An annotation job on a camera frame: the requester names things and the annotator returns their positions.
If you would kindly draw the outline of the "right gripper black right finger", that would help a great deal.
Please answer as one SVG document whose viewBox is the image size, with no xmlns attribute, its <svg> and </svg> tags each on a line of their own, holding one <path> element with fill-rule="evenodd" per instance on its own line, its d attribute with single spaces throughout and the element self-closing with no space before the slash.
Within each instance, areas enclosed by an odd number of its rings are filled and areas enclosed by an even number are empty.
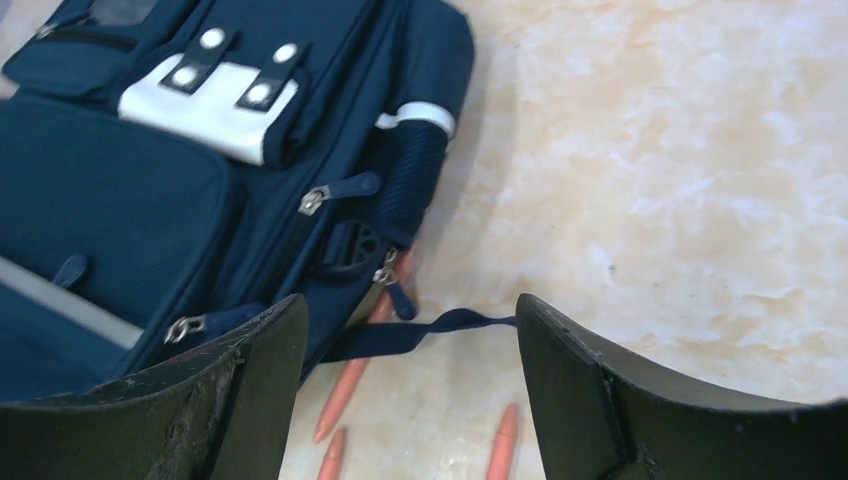
<svg viewBox="0 0 848 480">
<path fill-rule="evenodd" d="M 549 479 L 843 479 L 847 403 L 724 388 L 603 338 L 540 298 L 516 305 Z"/>
</svg>

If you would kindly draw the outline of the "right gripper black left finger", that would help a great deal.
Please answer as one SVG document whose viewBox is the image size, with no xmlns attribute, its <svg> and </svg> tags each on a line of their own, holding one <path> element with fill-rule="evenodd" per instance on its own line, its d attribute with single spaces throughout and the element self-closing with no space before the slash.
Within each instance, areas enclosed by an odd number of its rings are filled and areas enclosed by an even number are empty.
<svg viewBox="0 0 848 480">
<path fill-rule="evenodd" d="M 5 479 L 274 479 L 308 333 L 292 295 L 241 327 L 83 394 L 1 408 Z"/>
</svg>

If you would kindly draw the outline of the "navy blue backpack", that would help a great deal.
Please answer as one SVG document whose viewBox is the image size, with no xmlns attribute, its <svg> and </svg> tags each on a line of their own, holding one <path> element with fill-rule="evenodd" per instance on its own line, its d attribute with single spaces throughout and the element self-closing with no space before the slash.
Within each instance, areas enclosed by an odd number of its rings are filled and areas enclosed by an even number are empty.
<svg viewBox="0 0 848 480">
<path fill-rule="evenodd" d="M 3 65 L 1 399 L 90 391 L 292 294 L 304 366 L 414 350 L 399 284 L 475 59 L 445 1 L 65 1 Z"/>
</svg>

